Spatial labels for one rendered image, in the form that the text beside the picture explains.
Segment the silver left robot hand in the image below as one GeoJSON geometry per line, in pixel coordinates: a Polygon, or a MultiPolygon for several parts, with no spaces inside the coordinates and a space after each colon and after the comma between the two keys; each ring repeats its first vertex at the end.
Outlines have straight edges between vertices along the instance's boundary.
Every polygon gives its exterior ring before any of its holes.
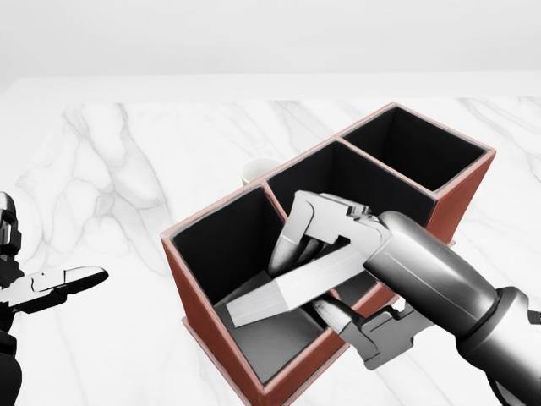
{"type": "Polygon", "coordinates": [[[15,256],[21,248],[21,232],[13,199],[0,192],[0,331],[8,332],[14,314],[26,314],[60,305],[76,294],[108,278],[99,266],[49,270],[25,274],[15,256]]]}

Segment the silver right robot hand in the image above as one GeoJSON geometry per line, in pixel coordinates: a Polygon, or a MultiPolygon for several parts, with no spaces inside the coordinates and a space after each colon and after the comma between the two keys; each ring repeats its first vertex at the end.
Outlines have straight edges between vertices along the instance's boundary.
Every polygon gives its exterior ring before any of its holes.
{"type": "Polygon", "coordinates": [[[398,211],[374,216],[367,206],[325,193],[296,192],[270,275],[290,271],[309,239],[333,244],[340,237],[362,255],[369,274],[407,302],[402,312],[385,307],[363,318],[331,296],[315,301],[320,317],[370,370],[408,351],[414,335],[431,324],[465,339],[495,311],[496,289],[411,218],[398,211]]]}

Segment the grey book with white pages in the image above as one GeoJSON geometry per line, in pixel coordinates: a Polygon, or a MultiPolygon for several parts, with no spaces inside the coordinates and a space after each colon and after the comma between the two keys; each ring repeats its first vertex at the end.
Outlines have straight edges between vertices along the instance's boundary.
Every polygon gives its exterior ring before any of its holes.
{"type": "Polygon", "coordinates": [[[364,271],[365,261],[349,244],[273,280],[257,277],[216,310],[235,328],[295,310],[332,289],[354,305],[375,284],[364,271]]]}

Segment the red-brown desk caddy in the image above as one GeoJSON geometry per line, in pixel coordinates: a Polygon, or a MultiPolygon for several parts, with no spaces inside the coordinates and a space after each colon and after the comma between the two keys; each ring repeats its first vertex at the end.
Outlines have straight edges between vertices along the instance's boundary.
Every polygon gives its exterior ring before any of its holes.
{"type": "Polygon", "coordinates": [[[297,190],[399,211],[443,242],[495,150],[392,103],[161,236],[184,324],[249,406],[285,406],[346,350],[308,306],[234,328],[224,304],[266,282],[297,190]]]}

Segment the white mug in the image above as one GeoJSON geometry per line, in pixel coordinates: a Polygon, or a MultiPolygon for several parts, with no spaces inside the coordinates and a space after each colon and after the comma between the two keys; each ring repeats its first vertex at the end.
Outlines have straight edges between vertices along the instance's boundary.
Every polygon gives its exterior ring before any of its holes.
{"type": "Polygon", "coordinates": [[[268,156],[257,156],[247,161],[241,170],[243,185],[249,184],[269,171],[281,166],[281,162],[268,156]]]}

